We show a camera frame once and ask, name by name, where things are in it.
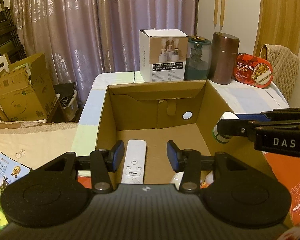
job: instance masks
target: remote control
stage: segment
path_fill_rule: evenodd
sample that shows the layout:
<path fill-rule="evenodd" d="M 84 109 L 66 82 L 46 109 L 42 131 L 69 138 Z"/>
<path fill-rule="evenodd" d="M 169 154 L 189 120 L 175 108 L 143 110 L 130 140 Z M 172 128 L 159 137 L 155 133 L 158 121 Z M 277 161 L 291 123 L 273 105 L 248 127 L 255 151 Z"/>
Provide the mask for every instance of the remote control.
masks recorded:
<path fill-rule="evenodd" d="M 129 140 L 122 172 L 121 183 L 143 184 L 146 160 L 146 141 Z"/>

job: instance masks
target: barcode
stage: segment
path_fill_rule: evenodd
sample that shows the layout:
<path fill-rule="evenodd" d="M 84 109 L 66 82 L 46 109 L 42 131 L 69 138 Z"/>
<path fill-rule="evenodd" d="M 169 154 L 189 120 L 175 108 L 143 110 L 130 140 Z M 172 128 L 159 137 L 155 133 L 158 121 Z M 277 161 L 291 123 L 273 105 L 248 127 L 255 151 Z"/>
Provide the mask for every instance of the barcode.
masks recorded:
<path fill-rule="evenodd" d="M 3 80 L 3 85 L 4 85 L 4 87 L 8 87 L 9 86 L 8 79 Z"/>
<path fill-rule="evenodd" d="M 49 114 L 49 111 L 50 111 L 50 107 L 48 104 L 46 104 L 46 106 L 44 107 L 44 109 L 46 110 L 47 114 Z"/>
<path fill-rule="evenodd" d="M 37 113 L 37 116 L 38 117 L 44 117 L 43 113 L 40 111 L 40 112 L 36 112 Z"/>

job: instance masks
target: curtain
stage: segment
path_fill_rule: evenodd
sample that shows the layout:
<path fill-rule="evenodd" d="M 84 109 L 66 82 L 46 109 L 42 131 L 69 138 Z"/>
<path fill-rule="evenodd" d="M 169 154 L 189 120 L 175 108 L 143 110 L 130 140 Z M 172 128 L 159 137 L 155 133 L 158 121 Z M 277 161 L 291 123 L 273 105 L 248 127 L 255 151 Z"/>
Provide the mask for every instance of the curtain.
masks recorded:
<path fill-rule="evenodd" d="M 85 103 L 95 77 L 139 70 L 140 29 L 194 32 L 195 0 L 10 0 L 27 55 L 44 52 L 54 84 L 76 82 Z"/>

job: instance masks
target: quilted chair cover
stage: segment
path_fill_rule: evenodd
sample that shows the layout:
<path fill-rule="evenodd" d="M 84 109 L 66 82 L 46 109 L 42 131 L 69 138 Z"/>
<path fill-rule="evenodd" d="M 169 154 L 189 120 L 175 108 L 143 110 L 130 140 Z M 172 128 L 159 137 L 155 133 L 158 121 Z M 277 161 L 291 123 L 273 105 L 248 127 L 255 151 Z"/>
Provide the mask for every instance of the quilted chair cover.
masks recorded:
<path fill-rule="evenodd" d="M 273 83 L 279 88 L 284 98 L 289 101 L 299 71 L 299 58 L 290 49 L 281 45 L 263 44 L 260 51 L 266 48 L 266 60 L 273 68 Z"/>

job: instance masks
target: round hole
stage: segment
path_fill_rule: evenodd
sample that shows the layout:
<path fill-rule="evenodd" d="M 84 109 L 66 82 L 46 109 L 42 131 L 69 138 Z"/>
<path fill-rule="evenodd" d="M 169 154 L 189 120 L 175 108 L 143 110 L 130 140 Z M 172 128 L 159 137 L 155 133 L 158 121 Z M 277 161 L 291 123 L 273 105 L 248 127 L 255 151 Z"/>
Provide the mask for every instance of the round hole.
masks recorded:
<path fill-rule="evenodd" d="M 184 120 L 188 120 L 188 119 L 191 118 L 191 116 L 192 116 L 192 113 L 191 113 L 191 112 L 185 112 L 185 113 L 183 114 L 182 118 L 183 118 Z"/>

